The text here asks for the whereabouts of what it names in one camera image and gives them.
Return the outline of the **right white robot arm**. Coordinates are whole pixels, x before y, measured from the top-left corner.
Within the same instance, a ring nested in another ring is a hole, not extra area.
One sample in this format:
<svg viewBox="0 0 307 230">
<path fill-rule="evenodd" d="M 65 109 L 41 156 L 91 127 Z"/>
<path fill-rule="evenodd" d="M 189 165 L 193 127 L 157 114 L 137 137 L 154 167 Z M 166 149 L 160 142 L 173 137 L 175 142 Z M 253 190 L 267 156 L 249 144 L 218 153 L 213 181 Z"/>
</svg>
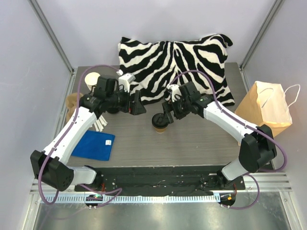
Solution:
<svg viewBox="0 0 307 230">
<path fill-rule="evenodd" d="M 190 113 L 211 121 L 230 134 L 240 144 L 238 157 L 217 173 L 217 185 L 228 189 L 234 180 L 247 173 L 256 173 L 273 160 L 276 147 L 272 130 L 267 125 L 257 126 L 234 114 L 213 96 L 202 95 L 192 82 L 181 86 L 169 84 L 166 87 L 170 100 L 163 103 L 160 118 L 162 127 L 167 127 Z"/>
</svg>

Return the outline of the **black plastic cup lid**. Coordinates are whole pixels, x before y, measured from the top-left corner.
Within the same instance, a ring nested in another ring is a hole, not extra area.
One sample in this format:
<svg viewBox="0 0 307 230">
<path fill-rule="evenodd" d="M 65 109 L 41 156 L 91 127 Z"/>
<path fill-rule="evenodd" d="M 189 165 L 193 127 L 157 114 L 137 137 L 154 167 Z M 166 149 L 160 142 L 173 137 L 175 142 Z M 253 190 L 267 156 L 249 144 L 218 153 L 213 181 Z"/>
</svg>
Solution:
<svg viewBox="0 0 307 230">
<path fill-rule="evenodd" d="M 168 126 L 168 122 L 165 120 L 163 113 L 157 113 L 152 117 L 152 125 L 155 128 L 162 129 Z"/>
</svg>

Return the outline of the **brown paper takeout bag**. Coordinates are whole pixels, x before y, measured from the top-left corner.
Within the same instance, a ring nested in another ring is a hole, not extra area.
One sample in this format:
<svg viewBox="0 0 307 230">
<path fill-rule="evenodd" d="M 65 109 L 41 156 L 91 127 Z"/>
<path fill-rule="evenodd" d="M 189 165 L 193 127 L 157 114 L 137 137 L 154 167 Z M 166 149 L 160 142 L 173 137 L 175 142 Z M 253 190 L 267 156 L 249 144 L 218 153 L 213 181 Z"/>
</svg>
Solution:
<svg viewBox="0 0 307 230">
<path fill-rule="evenodd" d="M 287 103 L 286 93 L 293 87 L 298 88 L 296 97 L 293 102 Z M 235 110 L 235 114 L 259 127 L 269 126 L 275 137 L 292 125 L 290 106 L 297 101 L 300 89 L 300 84 L 294 84 L 284 90 L 278 83 L 256 81 Z"/>
</svg>

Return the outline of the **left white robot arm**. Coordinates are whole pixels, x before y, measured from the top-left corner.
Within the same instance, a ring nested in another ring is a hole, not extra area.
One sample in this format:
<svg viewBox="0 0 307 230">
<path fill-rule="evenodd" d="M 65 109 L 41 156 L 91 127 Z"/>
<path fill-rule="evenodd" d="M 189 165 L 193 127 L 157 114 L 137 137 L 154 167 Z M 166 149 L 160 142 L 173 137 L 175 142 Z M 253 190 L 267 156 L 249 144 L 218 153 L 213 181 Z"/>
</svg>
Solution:
<svg viewBox="0 0 307 230">
<path fill-rule="evenodd" d="M 101 188 L 102 179 L 89 166 L 68 167 L 67 162 L 86 131 L 110 108 L 131 115 L 146 113 L 140 92 L 130 92 L 135 76 L 126 73 L 117 80 L 98 77 L 93 94 L 85 94 L 78 100 L 68 123 L 42 151 L 35 150 L 30 161 L 38 184 L 45 183 L 58 191 L 70 185 L 85 184 L 91 191 Z"/>
</svg>

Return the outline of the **brown paper coffee cup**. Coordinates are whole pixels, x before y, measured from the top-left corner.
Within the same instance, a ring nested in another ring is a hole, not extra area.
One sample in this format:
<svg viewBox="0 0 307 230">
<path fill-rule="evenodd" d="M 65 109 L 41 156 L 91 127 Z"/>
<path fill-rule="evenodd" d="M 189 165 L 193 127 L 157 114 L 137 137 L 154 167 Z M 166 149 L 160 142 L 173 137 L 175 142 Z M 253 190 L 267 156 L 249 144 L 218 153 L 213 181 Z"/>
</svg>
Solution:
<svg viewBox="0 0 307 230">
<path fill-rule="evenodd" d="M 159 127 L 154 127 L 155 131 L 159 134 L 162 134 L 166 131 L 166 127 L 159 128 Z"/>
</svg>

